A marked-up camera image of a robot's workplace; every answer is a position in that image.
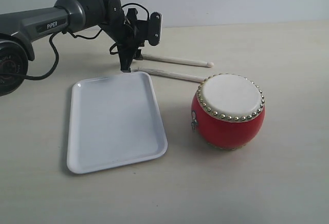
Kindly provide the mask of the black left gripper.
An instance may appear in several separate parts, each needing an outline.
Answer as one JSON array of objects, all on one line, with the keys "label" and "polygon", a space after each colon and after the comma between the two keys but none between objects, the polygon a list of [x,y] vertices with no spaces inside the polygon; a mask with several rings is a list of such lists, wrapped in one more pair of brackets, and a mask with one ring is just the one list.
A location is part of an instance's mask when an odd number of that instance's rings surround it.
[{"label": "black left gripper", "polygon": [[109,9],[107,20],[99,24],[99,27],[113,41],[109,48],[110,54],[118,54],[120,60],[120,70],[131,72],[133,59],[143,60],[140,47],[148,39],[149,32],[149,10],[142,8],[146,12],[147,19],[137,18],[138,10],[129,8],[127,13],[123,7],[113,7]]}]

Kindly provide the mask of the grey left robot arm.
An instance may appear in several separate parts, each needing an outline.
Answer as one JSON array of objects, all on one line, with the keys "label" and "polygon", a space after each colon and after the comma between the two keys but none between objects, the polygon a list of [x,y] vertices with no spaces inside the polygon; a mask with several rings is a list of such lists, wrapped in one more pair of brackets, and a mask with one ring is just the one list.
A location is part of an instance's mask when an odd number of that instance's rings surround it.
[{"label": "grey left robot arm", "polygon": [[[80,31],[98,26],[115,42],[120,67],[130,71],[133,58],[148,39],[151,18],[139,20],[137,10],[124,12],[121,0],[57,0],[53,7],[1,15],[1,96],[17,90],[24,80],[40,81],[49,77],[59,63],[53,39],[59,33],[79,38]],[[28,75],[34,61],[32,42],[49,37],[54,51],[52,67],[43,75]]]}]

